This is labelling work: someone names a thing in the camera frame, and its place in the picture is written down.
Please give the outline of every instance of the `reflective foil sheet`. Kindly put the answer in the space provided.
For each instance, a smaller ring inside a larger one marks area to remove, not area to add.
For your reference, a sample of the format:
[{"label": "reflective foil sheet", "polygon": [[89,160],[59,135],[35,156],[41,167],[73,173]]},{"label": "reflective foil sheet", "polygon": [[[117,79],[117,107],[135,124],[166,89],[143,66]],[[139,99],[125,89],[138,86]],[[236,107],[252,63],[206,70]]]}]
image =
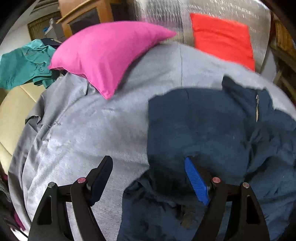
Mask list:
[{"label": "reflective foil sheet", "polygon": [[191,12],[244,23],[249,26],[256,71],[261,69],[269,40],[271,15],[259,0],[133,0],[130,10],[136,20],[176,31],[173,41],[190,46],[194,46]]}]

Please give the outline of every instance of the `teal shirt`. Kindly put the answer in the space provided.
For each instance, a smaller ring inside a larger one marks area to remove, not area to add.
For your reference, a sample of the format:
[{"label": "teal shirt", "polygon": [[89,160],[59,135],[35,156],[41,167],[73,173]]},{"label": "teal shirt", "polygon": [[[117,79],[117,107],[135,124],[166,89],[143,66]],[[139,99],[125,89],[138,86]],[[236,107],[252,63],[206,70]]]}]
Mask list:
[{"label": "teal shirt", "polygon": [[10,90],[26,82],[49,87],[59,71],[49,70],[55,49],[35,39],[20,48],[3,54],[0,59],[0,88]]}]

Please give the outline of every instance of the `pillow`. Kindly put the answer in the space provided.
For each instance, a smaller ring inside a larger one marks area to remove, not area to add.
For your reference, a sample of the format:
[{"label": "pillow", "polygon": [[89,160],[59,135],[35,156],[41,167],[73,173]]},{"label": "pillow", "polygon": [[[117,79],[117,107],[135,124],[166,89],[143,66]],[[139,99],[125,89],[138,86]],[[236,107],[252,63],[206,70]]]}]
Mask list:
[{"label": "pillow", "polygon": [[49,68],[65,69],[85,77],[109,99],[135,59],[175,34],[164,27],[138,21],[93,25],[62,43],[53,54]]},{"label": "pillow", "polygon": [[195,48],[255,71],[255,60],[247,25],[190,13]]}]

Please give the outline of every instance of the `ribbed blue pad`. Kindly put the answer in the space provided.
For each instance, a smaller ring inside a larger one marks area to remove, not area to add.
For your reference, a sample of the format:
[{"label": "ribbed blue pad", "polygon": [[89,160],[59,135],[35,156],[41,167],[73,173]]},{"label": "ribbed blue pad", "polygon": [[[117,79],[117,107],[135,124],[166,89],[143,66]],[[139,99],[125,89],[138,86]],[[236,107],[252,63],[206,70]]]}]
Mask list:
[{"label": "ribbed blue pad", "polygon": [[210,201],[207,193],[207,186],[188,157],[185,158],[185,172],[191,182],[198,200],[207,206]]}]

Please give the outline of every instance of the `zipper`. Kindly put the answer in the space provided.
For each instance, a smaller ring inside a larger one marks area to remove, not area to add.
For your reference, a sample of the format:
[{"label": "zipper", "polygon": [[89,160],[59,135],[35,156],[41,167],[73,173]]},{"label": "zipper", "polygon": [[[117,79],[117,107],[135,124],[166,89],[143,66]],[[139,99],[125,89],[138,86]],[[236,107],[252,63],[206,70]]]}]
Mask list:
[{"label": "zipper", "polygon": [[256,95],[256,122],[259,119],[259,95]]}]

